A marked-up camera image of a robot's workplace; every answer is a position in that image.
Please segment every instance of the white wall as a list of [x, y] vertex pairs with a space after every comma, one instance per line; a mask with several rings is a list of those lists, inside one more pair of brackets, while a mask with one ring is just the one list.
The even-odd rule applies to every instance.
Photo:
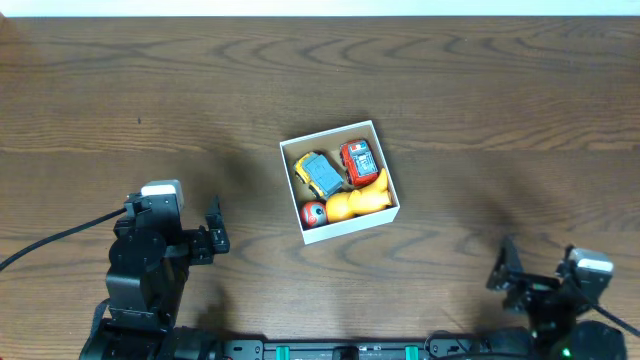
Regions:
[[640, 15], [640, 0], [0, 0], [5, 16]]

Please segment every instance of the red toy car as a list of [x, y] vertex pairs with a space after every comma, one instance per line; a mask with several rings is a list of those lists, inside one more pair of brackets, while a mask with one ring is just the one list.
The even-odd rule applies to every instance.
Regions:
[[365, 186], [378, 178], [378, 167], [366, 140], [352, 140], [340, 146], [340, 159], [347, 168], [347, 181], [353, 186]]

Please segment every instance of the green connector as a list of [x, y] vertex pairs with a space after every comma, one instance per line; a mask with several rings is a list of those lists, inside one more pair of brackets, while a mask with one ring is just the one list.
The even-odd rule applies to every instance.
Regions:
[[420, 350], [417, 346], [407, 346], [404, 348], [406, 360], [418, 360], [420, 357]]
[[289, 347], [278, 346], [276, 347], [276, 360], [289, 360]]

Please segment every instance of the toy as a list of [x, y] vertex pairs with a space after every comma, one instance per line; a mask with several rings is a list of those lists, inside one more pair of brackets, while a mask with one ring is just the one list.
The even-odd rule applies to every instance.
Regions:
[[342, 187], [342, 176], [331, 167], [324, 155], [310, 152], [296, 161], [295, 174], [303, 184], [309, 184], [309, 189], [317, 199], [324, 199], [333, 195]]
[[300, 209], [300, 220], [309, 229], [326, 225], [328, 223], [327, 209], [320, 202], [308, 202]]
[[365, 186], [378, 178], [378, 167], [366, 140], [352, 140], [340, 146], [340, 159], [347, 168], [347, 181], [353, 186]]
[[348, 220], [356, 215], [371, 214], [391, 205], [391, 193], [387, 190], [387, 171], [380, 170], [380, 176], [360, 190], [332, 195], [327, 200], [327, 216], [330, 223]]

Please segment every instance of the toy car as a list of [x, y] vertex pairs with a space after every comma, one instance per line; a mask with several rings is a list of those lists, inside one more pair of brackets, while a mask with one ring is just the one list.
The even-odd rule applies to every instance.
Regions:
[[378, 167], [366, 140], [352, 140], [340, 146], [340, 159], [347, 168], [347, 181], [365, 186], [378, 178]]
[[342, 176], [331, 167], [324, 155], [310, 152], [296, 161], [295, 174], [317, 199], [327, 200], [342, 187]]

